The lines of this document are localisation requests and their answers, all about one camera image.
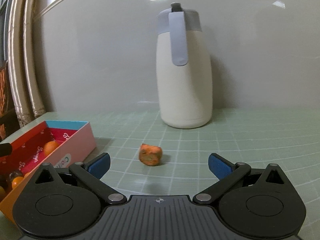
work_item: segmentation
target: orange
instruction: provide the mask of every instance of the orange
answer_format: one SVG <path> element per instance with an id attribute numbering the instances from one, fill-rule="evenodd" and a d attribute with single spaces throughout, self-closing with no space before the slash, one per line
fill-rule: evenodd
<path id="1" fill-rule="evenodd" d="M 47 142 L 43 147 L 44 155 L 48 156 L 58 147 L 59 147 L 59 143 L 57 143 L 56 141 Z"/>
<path id="2" fill-rule="evenodd" d="M 0 202 L 5 198 L 7 193 L 5 192 L 4 188 L 0 186 Z"/>
<path id="3" fill-rule="evenodd" d="M 15 189 L 21 181 L 23 181 L 23 177 L 14 178 L 12 181 L 12 189 Z"/>

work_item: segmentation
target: metal screw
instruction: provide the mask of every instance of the metal screw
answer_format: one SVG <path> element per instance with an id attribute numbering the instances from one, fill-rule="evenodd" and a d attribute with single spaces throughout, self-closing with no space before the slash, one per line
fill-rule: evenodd
<path id="1" fill-rule="evenodd" d="M 113 193 L 108 196 L 108 199 L 110 199 L 111 201 L 121 201 L 123 200 L 123 198 L 123 195 L 119 193 Z"/>
<path id="2" fill-rule="evenodd" d="M 201 194 L 196 195 L 196 199 L 204 202 L 204 201 L 209 201 L 211 199 L 211 196 L 206 193 L 201 193 Z"/>

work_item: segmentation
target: triangular cutout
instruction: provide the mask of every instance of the triangular cutout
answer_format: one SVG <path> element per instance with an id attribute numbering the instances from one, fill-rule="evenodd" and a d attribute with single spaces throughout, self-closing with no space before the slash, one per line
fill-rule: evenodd
<path id="1" fill-rule="evenodd" d="M 266 182 L 284 184 L 277 170 L 272 170 L 266 179 Z"/>
<path id="2" fill-rule="evenodd" d="M 50 181 L 54 181 L 50 172 L 48 170 L 43 170 L 41 172 L 40 176 L 38 177 L 36 184 L 46 183 L 46 182 L 50 182 Z"/>

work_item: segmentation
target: blue gripper pad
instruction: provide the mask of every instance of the blue gripper pad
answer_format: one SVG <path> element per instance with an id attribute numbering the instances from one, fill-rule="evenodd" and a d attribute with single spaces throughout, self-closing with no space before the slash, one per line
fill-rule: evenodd
<path id="1" fill-rule="evenodd" d="M 84 168 L 97 179 L 101 179 L 110 169 L 110 155 L 103 153 L 88 162 Z"/>
<path id="2" fill-rule="evenodd" d="M 218 178 L 223 179 L 235 170 L 235 165 L 220 155 L 212 153 L 208 159 L 209 170 Z"/>

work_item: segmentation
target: pink box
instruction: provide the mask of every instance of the pink box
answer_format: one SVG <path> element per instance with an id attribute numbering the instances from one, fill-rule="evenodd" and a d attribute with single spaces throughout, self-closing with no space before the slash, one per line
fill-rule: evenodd
<path id="1" fill-rule="evenodd" d="M 59 143 L 59 147 L 45 156 L 43 147 L 53 140 Z M 0 202 L 0 210 L 14 222 L 13 204 L 30 175 L 33 175 L 42 162 L 51 163 L 57 168 L 82 162 L 96 147 L 96 142 L 89 122 L 44 121 L 17 138 L 11 146 L 12 153 L 0 158 L 0 175 L 9 176 L 15 170 L 20 170 L 23 175 L 30 173 L 15 189 L 8 185 L 8 194 Z"/>

